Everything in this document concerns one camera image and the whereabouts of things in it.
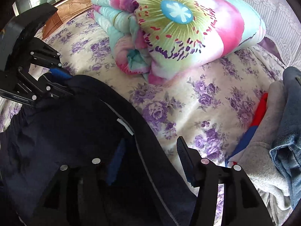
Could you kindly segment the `folded red blue garment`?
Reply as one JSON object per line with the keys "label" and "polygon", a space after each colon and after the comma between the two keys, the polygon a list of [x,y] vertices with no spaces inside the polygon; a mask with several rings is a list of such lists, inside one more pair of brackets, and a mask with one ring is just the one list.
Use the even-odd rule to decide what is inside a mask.
{"label": "folded red blue garment", "polygon": [[252,120],[249,129],[245,132],[245,134],[240,139],[238,145],[232,152],[232,154],[225,160],[225,165],[228,168],[231,168],[233,165],[238,164],[238,161],[242,157],[245,152],[247,146],[249,145],[252,137],[254,136],[259,124],[261,123],[267,109],[267,99],[268,93],[264,93],[261,97],[259,105],[255,111],[254,118]]}

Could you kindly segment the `colourful floral folded quilt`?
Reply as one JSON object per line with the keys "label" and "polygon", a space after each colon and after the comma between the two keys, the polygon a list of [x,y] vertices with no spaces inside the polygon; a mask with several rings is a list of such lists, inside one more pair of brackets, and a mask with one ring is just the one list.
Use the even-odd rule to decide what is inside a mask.
{"label": "colourful floral folded quilt", "polygon": [[91,0],[118,68],[163,84],[260,42],[266,26],[243,0]]}

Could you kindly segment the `folded blue jeans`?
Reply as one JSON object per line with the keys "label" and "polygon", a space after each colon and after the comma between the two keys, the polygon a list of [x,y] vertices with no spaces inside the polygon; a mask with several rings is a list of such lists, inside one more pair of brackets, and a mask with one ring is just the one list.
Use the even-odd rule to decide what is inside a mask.
{"label": "folded blue jeans", "polygon": [[295,208],[300,201],[300,70],[286,68],[283,83],[286,104],[269,153],[288,183],[291,206]]}

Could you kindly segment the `dark navy pants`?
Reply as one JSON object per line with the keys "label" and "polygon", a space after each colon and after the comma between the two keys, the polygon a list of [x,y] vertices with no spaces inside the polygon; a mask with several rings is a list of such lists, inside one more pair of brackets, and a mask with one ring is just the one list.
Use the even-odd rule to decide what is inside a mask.
{"label": "dark navy pants", "polygon": [[1,225],[31,225],[63,166],[103,159],[121,139],[122,217],[116,225],[188,225],[196,196],[141,114],[105,83],[76,75],[72,94],[23,106],[1,133]]}

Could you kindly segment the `purple floral bed sheet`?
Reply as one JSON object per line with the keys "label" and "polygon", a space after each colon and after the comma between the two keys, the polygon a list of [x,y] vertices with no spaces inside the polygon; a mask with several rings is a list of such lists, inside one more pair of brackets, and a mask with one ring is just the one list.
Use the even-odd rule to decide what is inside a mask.
{"label": "purple floral bed sheet", "polygon": [[[141,75],[127,75],[115,64],[109,36],[94,20],[90,28],[76,19],[68,23],[56,38],[45,42],[60,53],[61,68],[73,76],[95,78],[126,99],[144,118],[190,191],[198,197],[198,188],[187,181],[176,141],[182,136],[189,148],[217,166],[226,167],[240,139],[249,129],[255,111],[270,84],[283,82],[284,68],[277,58],[262,47],[238,50],[207,65],[185,71],[164,84],[151,84]],[[62,89],[60,97],[72,91],[49,69],[31,65],[29,73],[38,81],[48,80]],[[18,103],[19,111],[23,106]],[[284,225],[293,213],[290,197],[274,196],[257,189],[272,225]],[[213,225],[222,225],[224,185],[218,185]]]}

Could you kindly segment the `folded grey garment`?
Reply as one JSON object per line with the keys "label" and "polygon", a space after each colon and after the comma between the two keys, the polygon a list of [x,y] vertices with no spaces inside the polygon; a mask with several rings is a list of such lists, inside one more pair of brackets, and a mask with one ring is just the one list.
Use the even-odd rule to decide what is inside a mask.
{"label": "folded grey garment", "polygon": [[285,104],[283,82],[271,83],[266,113],[238,161],[257,189],[274,196],[289,195],[286,179],[275,167],[269,153],[280,126]]}

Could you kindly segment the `white lace headboard cover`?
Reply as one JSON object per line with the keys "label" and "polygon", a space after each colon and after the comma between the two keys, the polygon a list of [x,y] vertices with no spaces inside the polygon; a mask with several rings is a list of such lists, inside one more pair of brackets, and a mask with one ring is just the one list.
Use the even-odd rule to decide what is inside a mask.
{"label": "white lace headboard cover", "polygon": [[286,66],[300,68],[300,22],[286,0],[243,0],[265,22],[265,37],[275,44]]}

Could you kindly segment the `brown wooden bedside furniture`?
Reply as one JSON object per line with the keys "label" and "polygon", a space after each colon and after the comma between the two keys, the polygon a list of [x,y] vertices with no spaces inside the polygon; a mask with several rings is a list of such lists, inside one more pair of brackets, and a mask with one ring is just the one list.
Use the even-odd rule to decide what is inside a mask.
{"label": "brown wooden bedside furniture", "polygon": [[59,5],[56,13],[45,23],[42,30],[42,39],[49,37],[63,24],[91,9],[91,6],[91,0],[69,0]]}

